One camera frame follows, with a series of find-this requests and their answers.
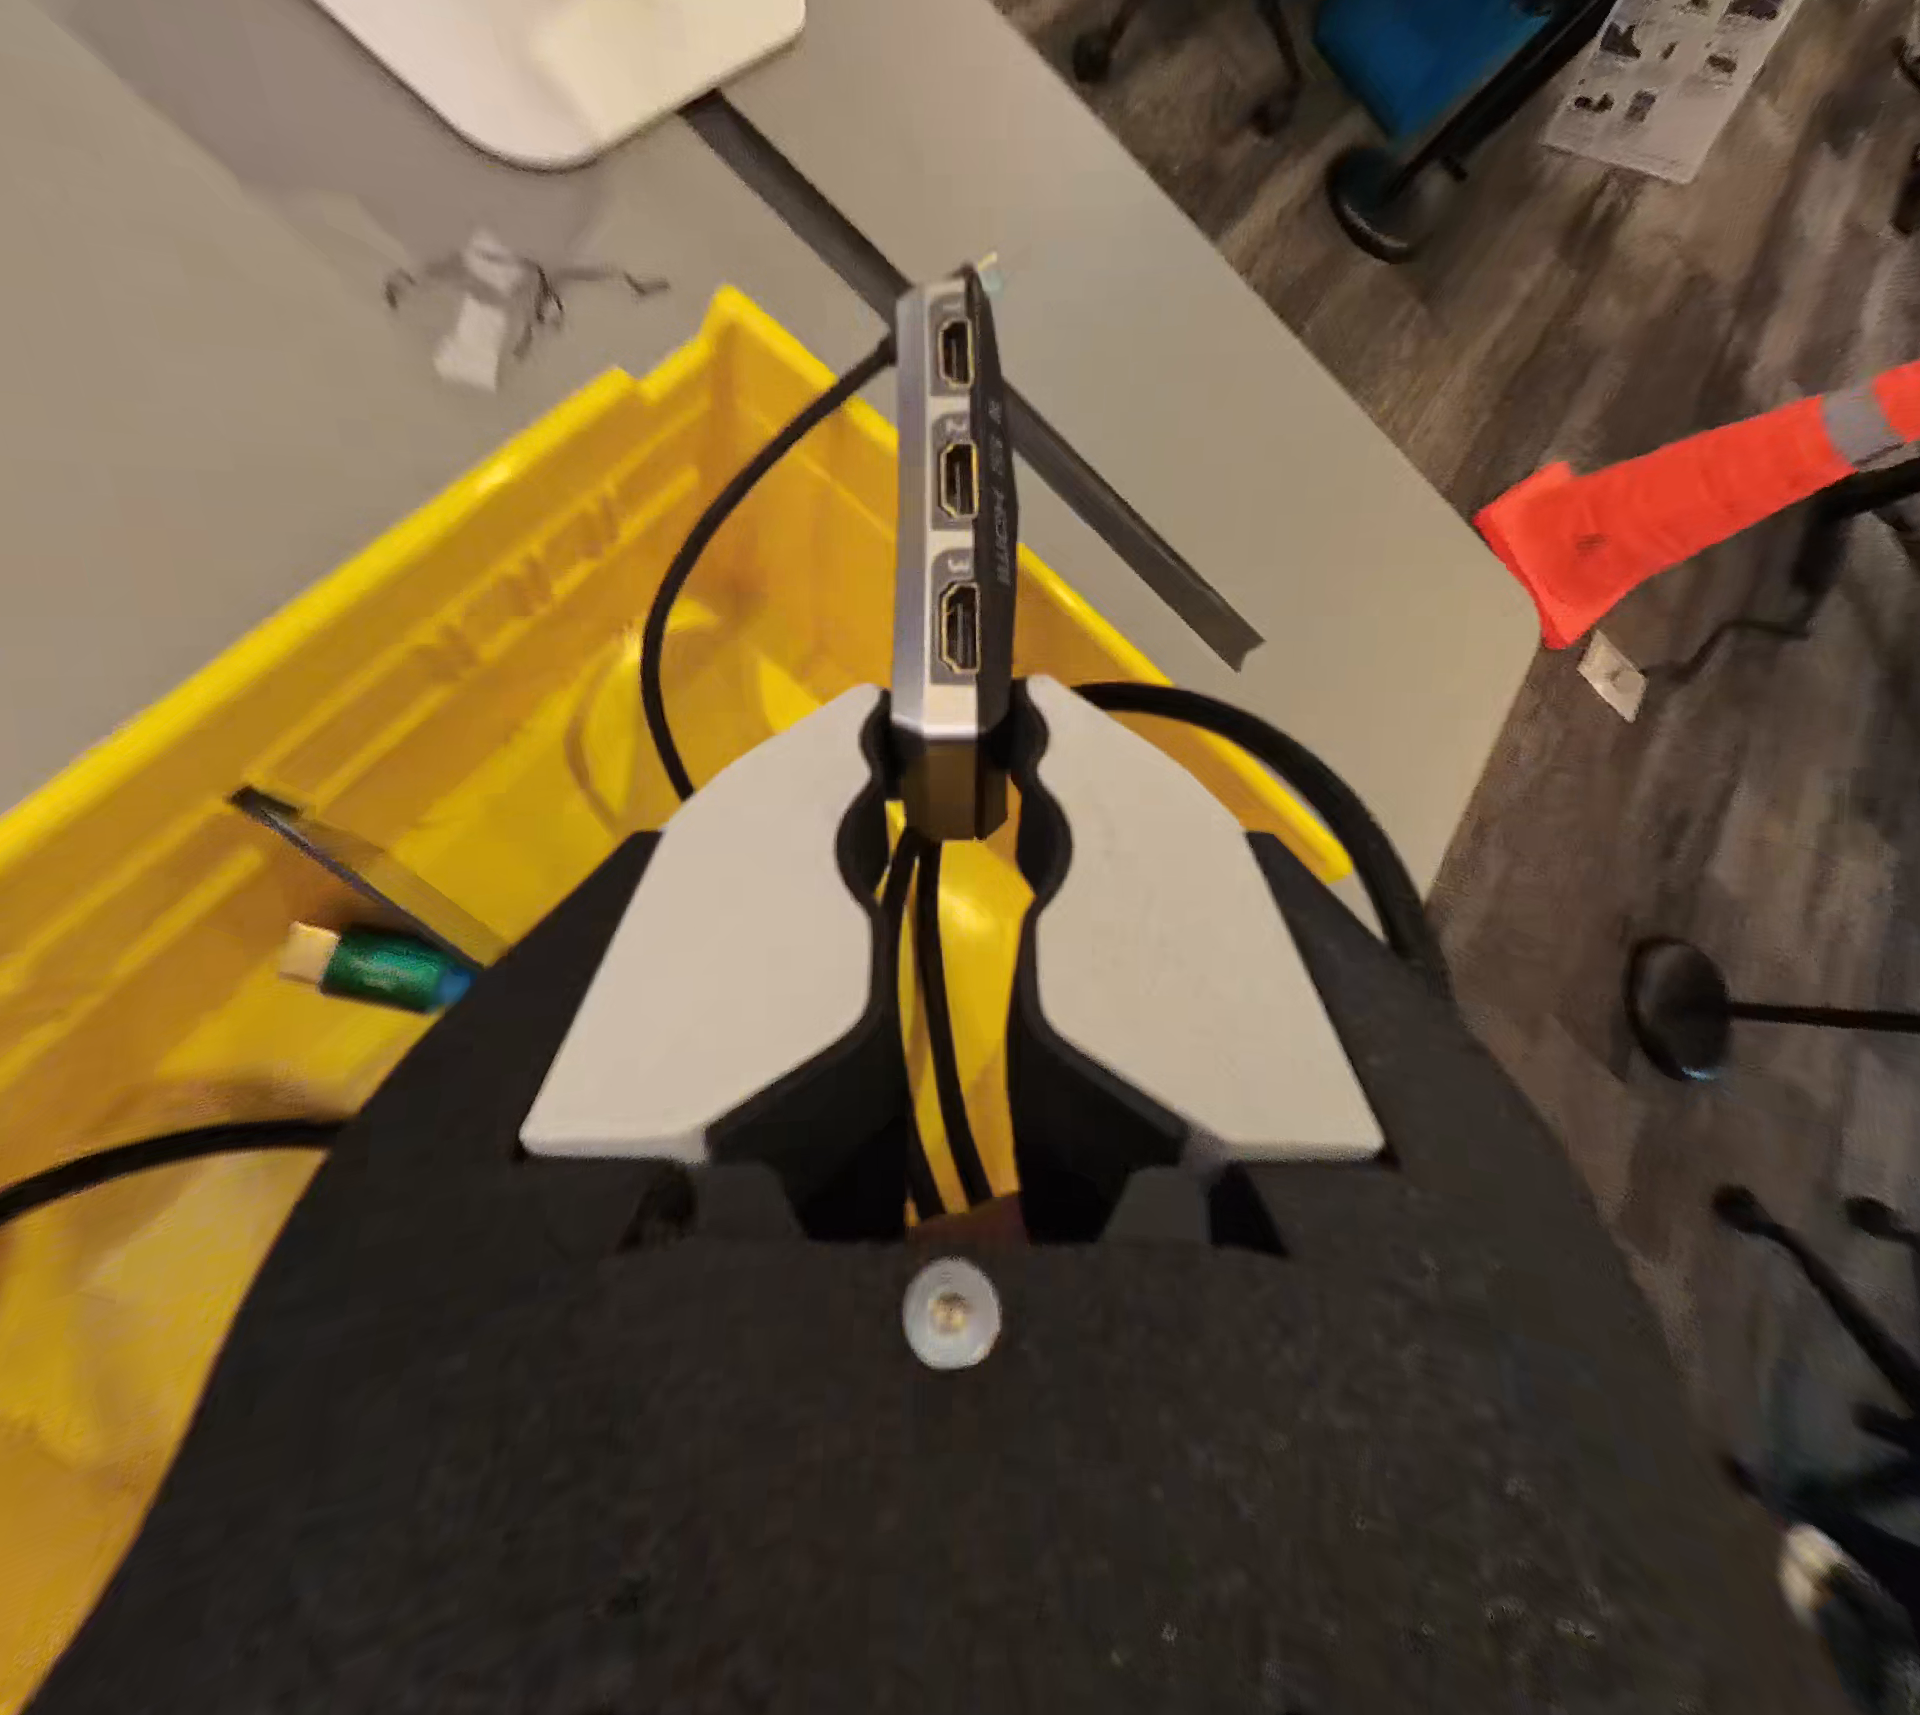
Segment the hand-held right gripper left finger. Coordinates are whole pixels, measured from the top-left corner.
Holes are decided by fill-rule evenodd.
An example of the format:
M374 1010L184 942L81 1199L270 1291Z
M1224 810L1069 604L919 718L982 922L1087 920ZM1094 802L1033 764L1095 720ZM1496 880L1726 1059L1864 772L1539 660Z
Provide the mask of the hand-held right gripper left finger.
M883 706L852 686L665 822L520 1123L526 1153L764 1167L814 1239L902 1235Z

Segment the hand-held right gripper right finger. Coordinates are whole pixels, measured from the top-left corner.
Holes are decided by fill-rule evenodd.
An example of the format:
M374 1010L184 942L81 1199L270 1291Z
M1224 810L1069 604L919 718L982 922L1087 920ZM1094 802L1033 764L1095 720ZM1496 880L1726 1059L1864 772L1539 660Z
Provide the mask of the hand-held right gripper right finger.
M1260 1175L1385 1137L1247 830L1052 676L1019 690L1008 1008L1019 1221L1038 1245L1284 1245Z

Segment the grey hdmi switch box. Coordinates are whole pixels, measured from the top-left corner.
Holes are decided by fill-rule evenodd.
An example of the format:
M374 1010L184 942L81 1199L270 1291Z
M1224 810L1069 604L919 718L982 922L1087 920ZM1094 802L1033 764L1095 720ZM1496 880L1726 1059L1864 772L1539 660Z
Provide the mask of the grey hdmi switch box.
M1019 500L995 312L978 266L898 304L889 734L905 822L932 842L1008 816Z

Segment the yellow plastic bin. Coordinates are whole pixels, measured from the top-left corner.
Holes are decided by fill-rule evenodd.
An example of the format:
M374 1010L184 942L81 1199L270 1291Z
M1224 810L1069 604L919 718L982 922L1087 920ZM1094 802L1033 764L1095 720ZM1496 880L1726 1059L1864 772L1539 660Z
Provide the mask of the yellow plastic bin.
M3 1665L36 1711L874 1709L1090 1583L1062 1449L989 1443L1019 1215L1008 1008L1022 688L1152 740L1285 864L1335 776L1129 648L1019 546L1008 816L932 842L891 736L900 360L788 454L667 624L694 794L883 700L902 1235L822 1241L764 1167L518 1131L673 800L642 624L696 516L826 372L731 290L3 820ZM370 838L510 942L474 972L228 808ZM1301 926L1287 918L1300 948ZM1095 1245L1065 1247L1091 1261Z

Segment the grey desk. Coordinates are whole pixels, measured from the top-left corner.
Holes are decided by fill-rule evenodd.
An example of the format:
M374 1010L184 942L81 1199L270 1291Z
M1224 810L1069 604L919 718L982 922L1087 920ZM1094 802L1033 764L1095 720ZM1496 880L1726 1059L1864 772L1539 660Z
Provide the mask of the grey desk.
M498 392L383 278L486 226L667 278ZM595 166L484 158L308 0L3 0L3 806L733 286L829 368L998 258L1022 540L1174 682L1298 736L1443 910L1531 660L1465 522L989 0L808 0Z

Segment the black divider panel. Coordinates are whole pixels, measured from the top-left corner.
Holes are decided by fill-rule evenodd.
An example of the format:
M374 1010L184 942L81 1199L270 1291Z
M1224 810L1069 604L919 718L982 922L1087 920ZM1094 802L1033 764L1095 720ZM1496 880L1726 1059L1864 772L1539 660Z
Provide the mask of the black divider panel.
M506 938L370 838L255 786L236 788L226 802L358 896L389 930L418 936L462 968L481 972L510 950Z

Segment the black pole stand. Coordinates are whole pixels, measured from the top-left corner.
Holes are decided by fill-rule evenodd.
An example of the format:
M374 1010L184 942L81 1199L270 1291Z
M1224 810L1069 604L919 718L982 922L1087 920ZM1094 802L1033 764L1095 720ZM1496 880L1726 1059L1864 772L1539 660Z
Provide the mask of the black pole stand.
M1629 950L1621 1010L1643 1059L1675 1083L1720 1079L1739 1026L1918 1038L1915 1010L1736 998L1704 950L1668 936L1643 938Z

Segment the orange traffic cone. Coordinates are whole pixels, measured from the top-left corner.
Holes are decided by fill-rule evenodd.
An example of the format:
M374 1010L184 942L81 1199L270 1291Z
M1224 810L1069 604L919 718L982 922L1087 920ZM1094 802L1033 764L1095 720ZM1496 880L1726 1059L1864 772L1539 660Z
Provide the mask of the orange traffic cone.
M1918 364L1581 476L1536 470L1471 524L1564 650L1641 584L1822 492L1915 458Z

